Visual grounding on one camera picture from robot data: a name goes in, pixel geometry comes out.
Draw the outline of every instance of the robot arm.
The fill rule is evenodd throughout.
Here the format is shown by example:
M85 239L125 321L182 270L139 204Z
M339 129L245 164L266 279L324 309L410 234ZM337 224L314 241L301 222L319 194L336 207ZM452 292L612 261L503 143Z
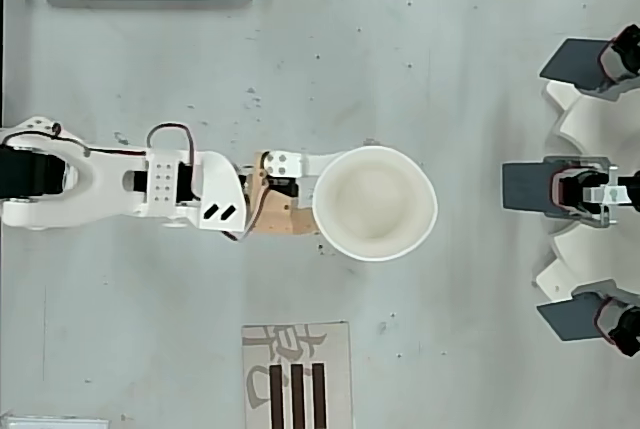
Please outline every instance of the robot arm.
M540 212L606 228L618 206L640 210L640 173L619 177L606 157L549 156L502 166L505 209Z
M640 28L628 26L612 40L566 39L540 77L615 101L620 94L640 87Z
M184 129L187 151L150 147L153 133ZM196 151L188 129L160 125L146 148L89 147L43 118L0 132L2 220L9 226L70 227L114 215L190 222L238 240L250 231L317 231L310 208L298 207L297 179L317 176L339 154L260 153L243 173L217 152Z

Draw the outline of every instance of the gray table surface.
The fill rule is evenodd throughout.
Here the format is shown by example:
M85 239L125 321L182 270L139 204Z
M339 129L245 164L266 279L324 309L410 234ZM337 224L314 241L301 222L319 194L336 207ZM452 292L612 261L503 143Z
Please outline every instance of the gray table surface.
M638 362L561 344L537 315L546 230L501 210L499 177L545 153L546 58L564 37L611 36L637 0L7 0L6 13L6 125L43 114L142 144L183 121L240 163L375 138L423 165L440 219L381 265L318 237L233 245L124 217L5 228L2 411L241 428L241 326L344 319L360 429L637 427Z

